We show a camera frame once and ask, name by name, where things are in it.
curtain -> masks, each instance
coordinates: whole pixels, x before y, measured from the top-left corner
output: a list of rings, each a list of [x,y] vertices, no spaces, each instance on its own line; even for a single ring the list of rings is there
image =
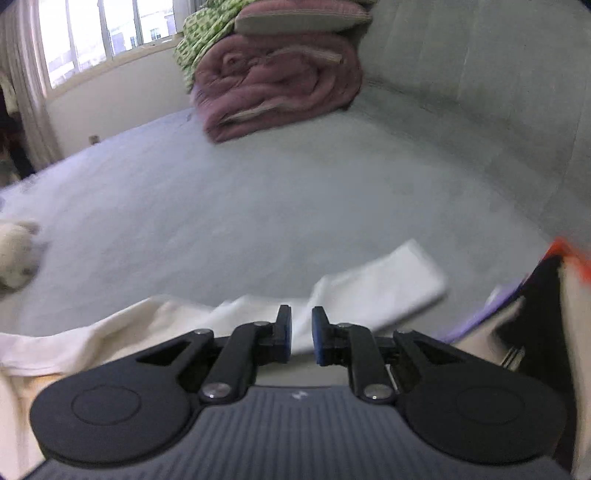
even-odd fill
[[[15,0],[0,14],[0,69],[17,95],[31,163],[37,171],[63,158],[45,105],[41,61],[34,40],[36,0]]]
[[[183,32],[185,19],[195,13],[204,2],[205,0],[173,0],[174,24],[177,27],[177,33]]]

metal pivot screw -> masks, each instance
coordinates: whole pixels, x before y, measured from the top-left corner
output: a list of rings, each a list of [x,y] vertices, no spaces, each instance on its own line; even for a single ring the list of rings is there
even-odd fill
[[[225,398],[232,391],[232,387],[227,383],[208,383],[201,391],[207,398]]]
[[[363,394],[371,400],[385,400],[394,393],[392,387],[382,383],[372,383],[363,389]]]

bed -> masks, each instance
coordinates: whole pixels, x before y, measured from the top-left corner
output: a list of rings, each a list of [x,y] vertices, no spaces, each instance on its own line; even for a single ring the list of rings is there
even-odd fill
[[[41,223],[42,255],[32,282],[4,293],[0,330],[50,335],[161,293],[211,306],[307,297],[321,276],[410,238],[450,279],[410,325],[452,328],[528,274],[548,237],[460,149],[383,121],[375,95],[368,86],[346,112],[221,145],[182,111],[2,190],[3,218]]]

white cloth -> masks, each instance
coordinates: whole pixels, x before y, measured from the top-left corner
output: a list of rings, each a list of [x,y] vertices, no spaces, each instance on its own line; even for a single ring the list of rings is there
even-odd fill
[[[88,327],[48,337],[0,334],[0,474],[18,478],[43,459],[26,417],[32,401],[27,379],[73,374],[129,355],[197,328],[230,335],[238,325],[273,322],[283,303],[292,308],[292,353],[313,348],[311,310],[322,305],[331,323],[350,322],[378,330],[442,296],[446,278],[415,241],[387,257],[323,277],[309,299],[242,297],[217,308],[152,297]]]

window frame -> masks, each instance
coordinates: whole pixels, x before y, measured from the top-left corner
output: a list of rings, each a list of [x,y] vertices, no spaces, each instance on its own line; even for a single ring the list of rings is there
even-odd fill
[[[95,78],[103,73],[106,73],[118,66],[124,65],[131,61],[140,59],[152,53],[156,53],[163,50],[168,50],[169,48],[174,48],[178,42],[182,38],[182,34],[176,33],[173,35],[168,35],[166,37],[161,37],[155,41],[148,41],[144,42],[143,33],[141,29],[141,17],[139,16],[139,8],[138,8],[138,0],[132,0],[132,5],[134,7],[134,24],[135,24],[135,32],[136,32],[136,40],[137,46],[132,47],[130,50],[121,52],[117,55],[113,55],[112,45],[111,45],[111,38],[109,36],[109,29],[106,23],[106,15],[105,15],[105,3],[104,0],[98,0],[98,8],[99,8],[99,19],[100,19],[100,31],[102,34],[103,46],[105,48],[105,61],[94,65],[86,70],[80,71],[80,67],[78,64],[78,57],[76,53],[76,45],[74,43],[73,38],[73,30],[72,30],[72,21],[70,19],[70,1],[72,0],[64,0],[66,3],[66,21],[68,25],[68,37],[70,40],[70,51],[73,53],[72,57],[75,58],[74,63],[74,75],[67,79],[64,83],[56,85],[52,87],[51,80],[49,78],[49,71],[47,68],[47,60],[45,57],[45,51],[43,47],[43,39],[41,38],[41,15],[40,15],[40,8],[39,2],[33,2],[34,5],[34,12],[33,17],[35,21],[35,45],[37,46],[39,52],[39,74],[43,84],[43,94],[47,100],[53,100],[59,96],[61,96],[66,91],[74,88],[81,83],[87,82],[88,80]]]
[[[150,38],[152,39],[152,41],[160,40],[162,38],[162,35],[159,35],[160,29],[158,27],[150,29]]]

